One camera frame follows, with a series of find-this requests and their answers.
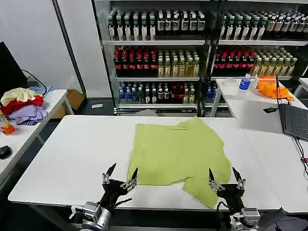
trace laptop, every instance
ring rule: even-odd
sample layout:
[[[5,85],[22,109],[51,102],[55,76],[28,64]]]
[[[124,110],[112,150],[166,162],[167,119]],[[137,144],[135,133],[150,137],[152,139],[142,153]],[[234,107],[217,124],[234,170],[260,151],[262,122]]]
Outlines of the laptop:
[[[283,98],[278,97],[278,92],[280,93],[278,76],[276,76],[276,89],[283,133],[308,141],[308,110],[294,107],[289,103],[282,103]]]
[[[4,42],[0,42],[0,98],[9,90],[27,87],[27,78]]]

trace purple cloth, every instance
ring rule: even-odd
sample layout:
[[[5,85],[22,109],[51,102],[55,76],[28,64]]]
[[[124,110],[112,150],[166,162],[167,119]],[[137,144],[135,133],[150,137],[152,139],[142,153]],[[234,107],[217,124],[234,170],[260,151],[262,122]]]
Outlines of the purple cloth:
[[[41,122],[47,116],[47,114],[48,114],[47,111],[42,107],[35,105],[26,105],[21,109],[7,115],[7,118],[15,119],[18,125],[20,124],[35,125]]]

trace floor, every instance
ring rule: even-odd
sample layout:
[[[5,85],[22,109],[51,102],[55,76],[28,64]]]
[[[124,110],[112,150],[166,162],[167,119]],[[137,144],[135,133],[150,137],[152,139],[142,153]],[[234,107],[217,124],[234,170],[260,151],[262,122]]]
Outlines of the floor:
[[[92,108],[93,104],[103,103],[103,107]],[[89,100],[85,102],[81,110],[75,112],[76,115],[113,115],[113,103],[111,100]],[[228,112],[219,112],[219,117],[230,117]],[[57,127],[60,120],[50,121],[43,131],[41,137],[46,140]],[[26,170],[33,158],[41,148],[38,140],[35,140],[26,153],[23,155],[16,168],[15,174],[9,183],[0,192],[0,230],[1,231],[60,231],[56,226],[43,218],[36,211],[27,205],[13,204],[7,200],[9,192],[22,173]],[[68,218],[70,208],[55,208],[63,218]],[[278,221],[282,231],[302,231],[308,226],[305,217],[284,217]],[[215,228],[215,213],[203,212],[183,212],[183,211],[138,211],[119,210],[117,216],[112,220],[113,225],[120,226],[142,226],[142,227],[166,227],[166,228],[194,228],[202,229]],[[266,231],[275,231],[276,225],[272,225]]]

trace white wall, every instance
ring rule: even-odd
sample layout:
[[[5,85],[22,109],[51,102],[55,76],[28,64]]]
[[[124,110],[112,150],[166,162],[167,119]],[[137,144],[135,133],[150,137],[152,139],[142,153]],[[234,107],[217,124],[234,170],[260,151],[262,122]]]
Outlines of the white wall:
[[[51,0],[0,0],[0,41],[44,83],[81,92]]]
[[[87,97],[111,97],[91,0],[58,3]]]

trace computer mouse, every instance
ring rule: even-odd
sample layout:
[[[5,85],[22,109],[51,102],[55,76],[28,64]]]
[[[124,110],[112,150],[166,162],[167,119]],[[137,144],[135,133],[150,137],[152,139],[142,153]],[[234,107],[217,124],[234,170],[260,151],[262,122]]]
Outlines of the computer mouse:
[[[0,148],[0,159],[1,160],[8,158],[10,155],[12,155],[12,150],[8,145]]]

